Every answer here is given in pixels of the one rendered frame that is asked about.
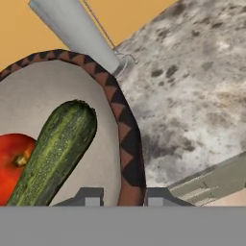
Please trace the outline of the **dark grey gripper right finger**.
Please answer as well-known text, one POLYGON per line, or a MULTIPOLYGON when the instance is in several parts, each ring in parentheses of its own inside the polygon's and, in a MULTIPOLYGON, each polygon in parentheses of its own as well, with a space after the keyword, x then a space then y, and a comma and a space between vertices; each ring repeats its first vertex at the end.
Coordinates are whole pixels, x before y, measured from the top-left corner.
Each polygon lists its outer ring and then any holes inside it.
POLYGON ((167 187, 148 187, 144 205, 147 207, 192 206, 189 202, 173 196, 167 187))

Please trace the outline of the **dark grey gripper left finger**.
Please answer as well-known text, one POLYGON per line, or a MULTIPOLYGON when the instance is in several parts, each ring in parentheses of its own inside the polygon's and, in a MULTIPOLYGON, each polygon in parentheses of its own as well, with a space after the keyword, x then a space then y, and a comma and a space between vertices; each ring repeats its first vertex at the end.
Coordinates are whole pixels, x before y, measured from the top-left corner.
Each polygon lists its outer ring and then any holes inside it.
POLYGON ((57 206, 102 207, 103 187, 81 187, 74 197, 59 202, 57 206))

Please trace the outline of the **white bowl with patterned rim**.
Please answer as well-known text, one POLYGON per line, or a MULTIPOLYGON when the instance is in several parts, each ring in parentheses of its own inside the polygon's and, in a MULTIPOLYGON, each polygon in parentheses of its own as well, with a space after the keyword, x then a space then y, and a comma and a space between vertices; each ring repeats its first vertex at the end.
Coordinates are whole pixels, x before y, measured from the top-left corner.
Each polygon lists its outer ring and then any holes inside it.
POLYGON ((140 130, 116 79, 90 56, 50 50, 0 70, 0 135, 37 137, 53 109, 73 99, 95 109, 97 133, 51 204, 81 187, 103 187, 105 206, 141 206, 146 180, 140 130))

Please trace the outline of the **green squash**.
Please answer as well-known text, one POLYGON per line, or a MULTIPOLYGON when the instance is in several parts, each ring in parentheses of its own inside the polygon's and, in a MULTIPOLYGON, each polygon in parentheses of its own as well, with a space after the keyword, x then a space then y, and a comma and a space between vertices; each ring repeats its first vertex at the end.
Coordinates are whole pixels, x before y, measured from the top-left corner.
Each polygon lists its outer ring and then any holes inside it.
POLYGON ((7 206, 49 206, 96 132, 96 111, 85 101, 71 100, 55 108, 39 133, 7 206))

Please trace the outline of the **red tomato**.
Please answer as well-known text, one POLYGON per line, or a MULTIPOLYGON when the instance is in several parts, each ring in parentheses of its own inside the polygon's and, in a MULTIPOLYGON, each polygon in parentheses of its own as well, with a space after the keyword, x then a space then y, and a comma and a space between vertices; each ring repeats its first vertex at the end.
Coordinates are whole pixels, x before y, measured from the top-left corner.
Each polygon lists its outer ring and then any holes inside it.
POLYGON ((7 204, 35 144, 28 135, 0 135, 0 206, 7 204))

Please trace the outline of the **white paper towel roll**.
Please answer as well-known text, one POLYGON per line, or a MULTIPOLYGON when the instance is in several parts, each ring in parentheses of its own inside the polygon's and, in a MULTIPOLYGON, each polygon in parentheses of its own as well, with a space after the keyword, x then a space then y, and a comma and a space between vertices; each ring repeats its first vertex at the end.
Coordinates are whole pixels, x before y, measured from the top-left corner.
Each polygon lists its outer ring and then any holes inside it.
POLYGON ((79 0, 30 0, 33 12, 73 52, 90 55, 110 73, 119 60, 79 0))

